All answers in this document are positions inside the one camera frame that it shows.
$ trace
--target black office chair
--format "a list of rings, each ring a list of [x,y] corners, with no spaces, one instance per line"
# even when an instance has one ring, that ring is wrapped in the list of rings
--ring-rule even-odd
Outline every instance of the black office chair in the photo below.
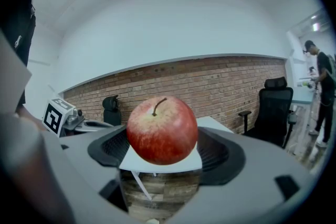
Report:
[[[251,111],[238,114],[244,117],[244,135],[285,148],[293,125],[296,123],[295,114],[290,111],[292,97],[293,89],[287,87],[284,77],[267,79],[265,88],[259,92],[259,114],[254,128],[247,130],[247,116]],[[290,124],[288,133],[287,121]]]
[[[104,122],[107,122],[113,126],[121,124],[121,113],[119,110],[119,103],[117,95],[106,97],[103,100]]]

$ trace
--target person's arm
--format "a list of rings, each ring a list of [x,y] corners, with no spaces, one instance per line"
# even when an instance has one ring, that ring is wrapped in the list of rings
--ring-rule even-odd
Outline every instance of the person's arm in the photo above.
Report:
[[[23,118],[29,119],[30,121],[34,122],[40,131],[46,131],[47,129],[42,124],[42,121],[35,118],[33,115],[30,114],[30,112],[23,106],[19,105],[16,109],[16,113]]]

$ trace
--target pants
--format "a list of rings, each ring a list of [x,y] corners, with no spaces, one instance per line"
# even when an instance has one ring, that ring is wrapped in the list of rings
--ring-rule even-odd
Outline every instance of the pants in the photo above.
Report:
[[[325,119],[326,121],[324,124],[324,138],[323,138],[324,142],[327,142],[330,137],[333,105],[334,105],[334,90],[329,91],[322,90],[319,118],[317,120],[315,130],[318,132],[321,130],[322,122]]]

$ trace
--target chair armrest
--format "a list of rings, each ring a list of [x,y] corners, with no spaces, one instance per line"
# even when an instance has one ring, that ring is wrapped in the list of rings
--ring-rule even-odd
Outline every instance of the chair armrest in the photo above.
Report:
[[[252,112],[249,110],[241,111],[238,113],[239,116],[244,117],[244,133],[247,132],[247,115],[251,114]]]
[[[294,125],[296,124],[296,122],[297,122],[297,115],[295,114],[295,112],[291,112],[288,115],[288,123]]]
[[[238,115],[241,116],[241,117],[245,117],[245,116],[247,116],[247,115],[249,115],[251,113],[252,113],[251,111],[246,110],[246,111],[239,112]]]

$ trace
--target chair backrest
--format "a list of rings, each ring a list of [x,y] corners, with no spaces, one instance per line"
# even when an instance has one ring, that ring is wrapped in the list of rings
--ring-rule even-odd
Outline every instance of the chair backrest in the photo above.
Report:
[[[121,124],[121,113],[117,97],[117,95],[106,97],[102,104],[104,107],[103,120],[113,126]]]
[[[255,128],[265,135],[285,136],[292,98],[293,89],[287,87],[284,77],[267,79],[265,88],[259,92],[260,106]]]

